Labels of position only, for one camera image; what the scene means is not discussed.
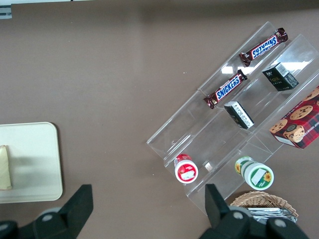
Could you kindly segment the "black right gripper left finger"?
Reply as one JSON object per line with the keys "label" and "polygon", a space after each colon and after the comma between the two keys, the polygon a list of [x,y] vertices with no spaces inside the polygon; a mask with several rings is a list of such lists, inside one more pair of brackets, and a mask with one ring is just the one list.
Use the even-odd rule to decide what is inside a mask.
{"label": "black right gripper left finger", "polygon": [[36,239],[75,239],[93,211],[92,185],[82,185],[57,212],[47,212],[34,222]]}

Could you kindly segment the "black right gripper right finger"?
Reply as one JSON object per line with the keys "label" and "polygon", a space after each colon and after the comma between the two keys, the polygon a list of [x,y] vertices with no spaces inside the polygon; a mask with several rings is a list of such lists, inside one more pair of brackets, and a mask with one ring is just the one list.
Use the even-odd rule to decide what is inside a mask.
{"label": "black right gripper right finger", "polygon": [[214,233],[249,232],[249,216],[241,210],[231,210],[215,184],[205,185],[205,210]]}

